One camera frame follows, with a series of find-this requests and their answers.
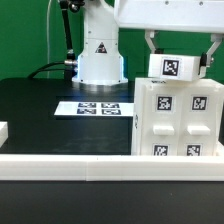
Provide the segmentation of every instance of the black table surface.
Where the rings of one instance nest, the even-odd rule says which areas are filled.
[[[60,100],[133,102],[133,84],[96,93],[63,80],[2,80],[9,139],[1,153],[130,154],[131,118],[59,119]],[[224,183],[0,181],[0,217],[7,224],[223,224]]]
[[[54,116],[60,101],[133,102],[134,84],[96,92],[71,82],[5,79],[0,82],[0,121],[9,138],[0,153],[129,155],[131,117]]]

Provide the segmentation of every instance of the printed marker sheet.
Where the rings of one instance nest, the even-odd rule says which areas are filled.
[[[56,116],[133,117],[133,103],[61,101]]]

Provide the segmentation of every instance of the green background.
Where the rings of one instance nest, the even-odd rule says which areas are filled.
[[[107,0],[113,5],[114,0]],[[48,0],[10,2],[1,0],[0,12],[0,79],[26,77],[47,63]],[[78,55],[83,48],[83,13],[69,13],[73,47]],[[65,38],[60,7],[52,0],[50,9],[50,61],[66,57]],[[159,32],[157,42],[165,53],[200,56],[211,46],[210,34]],[[125,76],[129,80],[145,77],[148,71],[149,48],[143,30],[120,29],[119,51],[125,58]],[[214,54],[215,62],[207,77],[223,80],[224,44]],[[62,78],[61,72],[50,77]]]

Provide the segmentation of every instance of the white cube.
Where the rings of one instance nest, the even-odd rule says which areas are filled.
[[[200,68],[200,57],[168,54],[151,54],[149,77],[193,81],[205,76],[206,68]]]
[[[8,138],[8,123],[0,122],[0,147]]]
[[[137,78],[133,155],[214,155],[223,106],[223,85]]]

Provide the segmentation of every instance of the warning label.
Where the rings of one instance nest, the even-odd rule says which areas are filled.
[[[96,53],[107,54],[107,50],[106,50],[103,42],[101,42],[100,46],[96,49]]]

